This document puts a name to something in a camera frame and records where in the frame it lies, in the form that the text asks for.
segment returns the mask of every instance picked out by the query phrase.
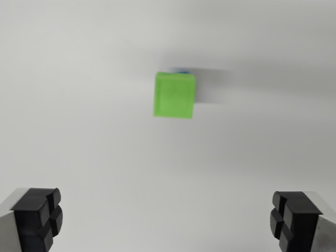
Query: black gripper pad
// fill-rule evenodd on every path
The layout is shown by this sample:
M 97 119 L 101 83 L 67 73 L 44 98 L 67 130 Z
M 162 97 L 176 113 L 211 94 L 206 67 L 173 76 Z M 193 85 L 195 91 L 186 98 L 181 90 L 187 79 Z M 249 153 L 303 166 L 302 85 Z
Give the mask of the black gripper pad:
M 59 189 L 31 188 L 13 206 L 22 252 L 48 252 L 62 226 Z
M 275 192 L 273 205 L 271 231 L 282 252 L 310 252 L 322 213 L 303 192 Z

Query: green cube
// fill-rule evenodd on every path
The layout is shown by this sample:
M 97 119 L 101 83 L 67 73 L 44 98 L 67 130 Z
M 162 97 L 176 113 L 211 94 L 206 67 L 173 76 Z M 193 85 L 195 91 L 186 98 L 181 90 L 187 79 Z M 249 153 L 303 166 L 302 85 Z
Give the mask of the green cube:
M 192 118 L 195 76 L 158 72 L 155 79 L 154 116 Z

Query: green block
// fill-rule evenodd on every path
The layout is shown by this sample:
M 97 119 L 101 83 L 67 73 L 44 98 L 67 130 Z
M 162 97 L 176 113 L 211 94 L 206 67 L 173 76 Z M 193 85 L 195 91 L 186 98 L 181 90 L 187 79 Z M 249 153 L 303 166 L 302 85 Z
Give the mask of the green block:
M 155 79 L 154 116 L 192 118 L 195 76 L 158 72 Z

